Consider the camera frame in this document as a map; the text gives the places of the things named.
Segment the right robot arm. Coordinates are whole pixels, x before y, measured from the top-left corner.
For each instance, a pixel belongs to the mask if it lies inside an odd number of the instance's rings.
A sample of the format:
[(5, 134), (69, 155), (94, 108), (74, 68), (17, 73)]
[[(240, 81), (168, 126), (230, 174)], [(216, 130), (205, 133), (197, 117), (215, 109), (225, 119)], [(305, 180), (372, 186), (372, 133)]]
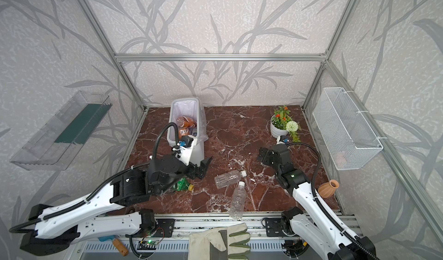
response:
[(295, 168), (291, 158), (291, 143), (260, 148), (258, 161), (271, 167), (282, 189), (301, 205), (281, 214), (281, 228), (287, 235), (299, 236), (324, 260), (375, 260), (376, 248), (367, 237), (359, 237), (321, 198), (315, 188), (321, 168), (321, 155), (311, 178)]

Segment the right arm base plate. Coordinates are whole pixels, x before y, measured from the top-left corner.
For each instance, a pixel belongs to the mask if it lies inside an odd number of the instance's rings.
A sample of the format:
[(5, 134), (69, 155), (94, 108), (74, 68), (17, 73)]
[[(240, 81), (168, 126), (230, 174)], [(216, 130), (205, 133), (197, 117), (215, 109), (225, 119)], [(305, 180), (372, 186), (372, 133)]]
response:
[(262, 219), (262, 225), (265, 228), (267, 237), (294, 237), (293, 232), (286, 232), (282, 226), (281, 218), (269, 218), (265, 217)]

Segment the clear bottle white cap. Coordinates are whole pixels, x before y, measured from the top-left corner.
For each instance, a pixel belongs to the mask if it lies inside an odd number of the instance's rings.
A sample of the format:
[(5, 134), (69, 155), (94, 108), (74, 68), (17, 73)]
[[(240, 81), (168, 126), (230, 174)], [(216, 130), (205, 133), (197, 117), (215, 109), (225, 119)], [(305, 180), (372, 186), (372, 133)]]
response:
[(240, 181), (238, 186), (235, 188), (230, 209), (229, 216), (234, 220), (241, 220), (243, 216), (243, 211), (245, 207), (247, 193), (245, 190), (245, 183)]
[(217, 189), (239, 183), (242, 178), (246, 177), (246, 171), (230, 171), (214, 178)]

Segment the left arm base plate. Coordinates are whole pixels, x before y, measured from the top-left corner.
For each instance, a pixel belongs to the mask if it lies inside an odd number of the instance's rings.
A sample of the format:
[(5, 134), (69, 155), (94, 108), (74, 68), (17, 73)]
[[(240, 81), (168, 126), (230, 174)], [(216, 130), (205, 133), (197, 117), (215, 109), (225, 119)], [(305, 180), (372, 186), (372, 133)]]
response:
[(158, 219), (157, 222), (157, 229), (151, 236), (153, 238), (171, 238), (174, 231), (175, 219), (161, 218)]

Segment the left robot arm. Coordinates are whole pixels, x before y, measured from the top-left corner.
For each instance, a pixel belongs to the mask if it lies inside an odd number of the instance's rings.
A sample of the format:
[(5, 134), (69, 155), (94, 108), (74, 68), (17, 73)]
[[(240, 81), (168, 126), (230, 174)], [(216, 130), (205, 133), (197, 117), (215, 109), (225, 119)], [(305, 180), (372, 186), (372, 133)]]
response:
[(23, 234), (21, 250), (46, 256), (83, 240), (114, 235), (124, 235), (133, 240), (156, 232), (159, 226), (151, 209), (120, 216), (108, 213), (164, 195), (185, 177), (204, 179), (212, 157), (202, 156), (199, 163), (192, 162), (196, 137), (181, 137), (175, 133), (171, 153), (162, 157), (157, 155), (160, 140), (171, 127), (178, 131), (174, 122), (162, 128), (148, 162), (116, 173), (92, 193), (71, 202), (60, 206), (33, 206), (27, 222), (9, 229), (10, 233)]

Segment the clear bottle white cap front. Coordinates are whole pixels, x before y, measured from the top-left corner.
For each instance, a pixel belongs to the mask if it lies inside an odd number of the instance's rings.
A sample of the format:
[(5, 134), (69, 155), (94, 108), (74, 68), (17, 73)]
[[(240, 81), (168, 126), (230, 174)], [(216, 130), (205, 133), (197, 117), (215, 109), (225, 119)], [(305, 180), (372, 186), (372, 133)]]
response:
[(243, 216), (243, 211), (245, 207), (247, 193), (245, 190), (245, 183), (240, 181), (238, 186), (235, 188), (230, 209), (229, 216), (234, 220), (241, 220)]

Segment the green plastic bottle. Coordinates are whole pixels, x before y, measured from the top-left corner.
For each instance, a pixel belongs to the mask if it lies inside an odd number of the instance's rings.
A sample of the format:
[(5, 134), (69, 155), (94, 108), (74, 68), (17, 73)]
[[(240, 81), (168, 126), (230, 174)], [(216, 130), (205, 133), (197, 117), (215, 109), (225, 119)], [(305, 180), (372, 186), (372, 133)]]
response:
[(186, 178), (180, 179), (175, 185), (174, 185), (174, 191), (193, 191), (194, 185), (189, 183)]

